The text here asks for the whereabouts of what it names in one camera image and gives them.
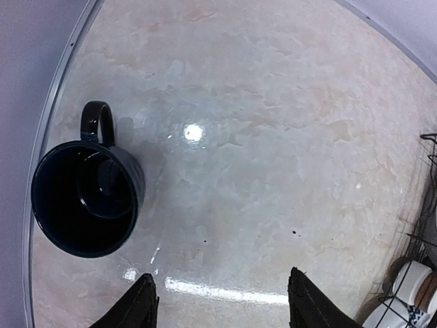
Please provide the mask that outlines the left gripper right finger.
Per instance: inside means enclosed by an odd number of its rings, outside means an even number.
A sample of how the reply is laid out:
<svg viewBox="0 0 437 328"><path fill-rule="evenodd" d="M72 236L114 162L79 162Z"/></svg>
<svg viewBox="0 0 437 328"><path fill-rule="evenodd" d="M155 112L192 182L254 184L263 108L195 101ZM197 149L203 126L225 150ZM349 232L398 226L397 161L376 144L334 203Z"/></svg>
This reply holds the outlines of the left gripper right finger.
<svg viewBox="0 0 437 328"><path fill-rule="evenodd" d="M290 327L361 327L297 267L293 267L290 272L287 292Z"/></svg>

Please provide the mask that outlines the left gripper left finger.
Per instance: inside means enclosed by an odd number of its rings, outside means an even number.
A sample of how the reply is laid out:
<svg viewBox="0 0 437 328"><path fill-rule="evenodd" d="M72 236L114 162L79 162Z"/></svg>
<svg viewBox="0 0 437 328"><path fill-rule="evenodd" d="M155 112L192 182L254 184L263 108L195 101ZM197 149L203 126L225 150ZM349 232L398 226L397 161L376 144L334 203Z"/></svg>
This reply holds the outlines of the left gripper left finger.
<svg viewBox="0 0 437 328"><path fill-rule="evenodd" d="M91 328L157 328L159 297L150 273L144 273Z"/></svg>

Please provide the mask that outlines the white cup with wood band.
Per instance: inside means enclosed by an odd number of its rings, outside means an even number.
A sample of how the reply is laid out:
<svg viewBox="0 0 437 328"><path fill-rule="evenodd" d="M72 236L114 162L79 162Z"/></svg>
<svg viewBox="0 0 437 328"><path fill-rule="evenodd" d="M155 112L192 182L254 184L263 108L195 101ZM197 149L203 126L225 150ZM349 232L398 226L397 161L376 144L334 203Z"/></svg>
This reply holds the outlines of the white cup with wood band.
<svg viewBox="0 0 437 328"><path fill-rule="evenodd" d="M405 263L393 283L393 294L407 305L433 315L436 312L436 271L417 261Z"/></svg>

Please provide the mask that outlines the blue white patterned bowl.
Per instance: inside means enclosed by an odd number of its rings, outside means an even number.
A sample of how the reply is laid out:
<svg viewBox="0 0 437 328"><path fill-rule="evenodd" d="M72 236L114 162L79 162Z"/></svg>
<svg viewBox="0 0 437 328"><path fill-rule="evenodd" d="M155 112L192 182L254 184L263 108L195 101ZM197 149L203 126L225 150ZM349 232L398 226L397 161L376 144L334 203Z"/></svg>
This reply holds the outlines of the blue white patterned bowl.
<svg viewBox="0 0 437 328"><path fill-rule="evenodd" d="M424 328L431 321L431 316L428 313L413 305L408 305L407 310L409 313L408 327Z"/></svg>

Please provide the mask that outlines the navy blue mug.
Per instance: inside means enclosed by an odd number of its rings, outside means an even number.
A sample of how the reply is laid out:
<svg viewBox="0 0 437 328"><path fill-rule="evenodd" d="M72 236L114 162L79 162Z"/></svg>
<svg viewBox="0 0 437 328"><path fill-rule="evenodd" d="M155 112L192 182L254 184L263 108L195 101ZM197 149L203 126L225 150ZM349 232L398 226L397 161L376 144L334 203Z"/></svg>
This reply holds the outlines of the navy blue mug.
<svg viewBox="0 0 437 328"><path fill-rule="evenodd" d="M49 150L31 183L34 217L62 251L100 258L130 237L145 197L140 162L115 142L110 106L89 101L80 138Z"/></svg>

